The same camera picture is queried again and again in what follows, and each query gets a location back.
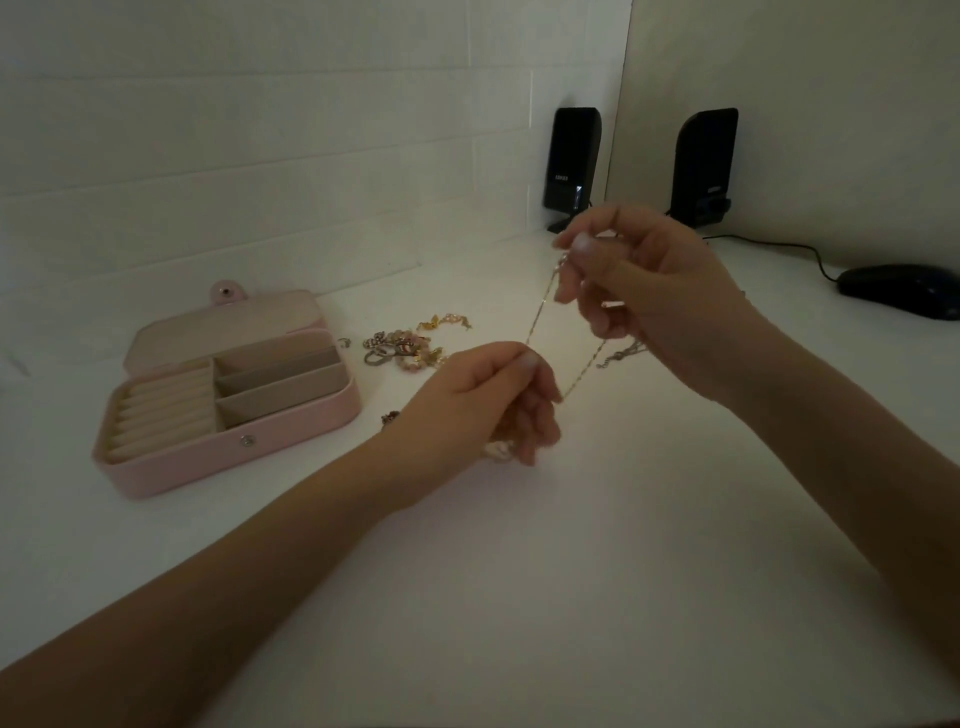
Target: left hand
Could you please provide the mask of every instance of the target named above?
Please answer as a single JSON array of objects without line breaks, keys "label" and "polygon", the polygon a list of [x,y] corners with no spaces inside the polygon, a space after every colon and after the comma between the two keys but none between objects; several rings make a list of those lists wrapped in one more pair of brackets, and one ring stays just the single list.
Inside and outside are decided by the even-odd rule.
[{"label": "left hand", "polygon": [[518,342],[453,354],[371,445],[398,459],[432,491],[464,471],[491,441],[512,440],[533,466],[539,448],[560,440],[553,370]]}]

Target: computer mouse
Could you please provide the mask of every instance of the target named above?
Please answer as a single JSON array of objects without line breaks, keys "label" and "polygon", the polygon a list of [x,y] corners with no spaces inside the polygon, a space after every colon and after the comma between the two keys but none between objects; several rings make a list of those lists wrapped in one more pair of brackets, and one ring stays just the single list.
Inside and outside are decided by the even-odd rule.
[{"label": "computer mouse", "polygon": [[960,277],[929,265],[853,268],[837,278],[844,296],[883,303],[928,319],[960,320]]}]

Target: mouse cable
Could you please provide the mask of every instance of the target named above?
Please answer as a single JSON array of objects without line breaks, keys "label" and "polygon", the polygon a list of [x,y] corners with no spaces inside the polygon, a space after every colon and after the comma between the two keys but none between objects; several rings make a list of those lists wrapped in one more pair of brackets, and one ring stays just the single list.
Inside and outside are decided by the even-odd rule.
[{"label": "mouse cable", "polygon": [[803,243],[772,243],[769,240],[754,240],[752,237],[745,237],[743,235],[734,235],[732,233],[724,235],[709,235],[705,237],[704,240],[715,240],[720,237],[731,237],[734,240],[743,240],[745,243],[753,243],[754,245],[769,245],[772,248],[798,248],[804,251],[810,251],[817,256],[817,265],[820,266],[820,272],[824,275],[824,278],[836,282],[837,279],[831,276],[827,269],[824,268],[824,260],[820,257],[820,251],[814,248],[812,245],[804,245]]}]

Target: desk surface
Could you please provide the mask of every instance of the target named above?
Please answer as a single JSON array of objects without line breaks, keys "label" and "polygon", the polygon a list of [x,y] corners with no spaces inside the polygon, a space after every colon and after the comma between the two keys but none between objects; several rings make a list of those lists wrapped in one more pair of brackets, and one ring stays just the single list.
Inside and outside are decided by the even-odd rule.
[{"label": "desk surface", "polygon": [[[456,351],[523,339],[546,234],[324,296],[365,409],[164,496],[89,449],[119,360],[0,395],[0,666],[210,544],[376,432],[426,375],[359,340],[463,313]],[[811,261],[715,241],[751,300],[960,460],[960,326],[840,297]],[[593,346],[550,306],[571,381]],[[649,354],[589,375],[535,470],[481,464],[377,528],[263,647],[208,726],[874,726],[960,716],[960,689],[877,575],[756,437]]]}]

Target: speaker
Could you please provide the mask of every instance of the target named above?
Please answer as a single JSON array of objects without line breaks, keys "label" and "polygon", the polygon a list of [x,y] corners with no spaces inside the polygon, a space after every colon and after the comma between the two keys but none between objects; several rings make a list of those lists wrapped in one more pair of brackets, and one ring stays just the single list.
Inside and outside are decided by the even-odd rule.
[{"label": "speaker", "polygon": [[603,122],[597,109],[557,109],[543,206],[570,217],[551,225],[551,232],[565,230],[570,218],[589,207],[602,133]]},{"label": "speaker", "polygon": [[701,111],[677,136],[670,216],[692,228],[714,225],[730,211],[727,199],[733,165],[737,109]]}]

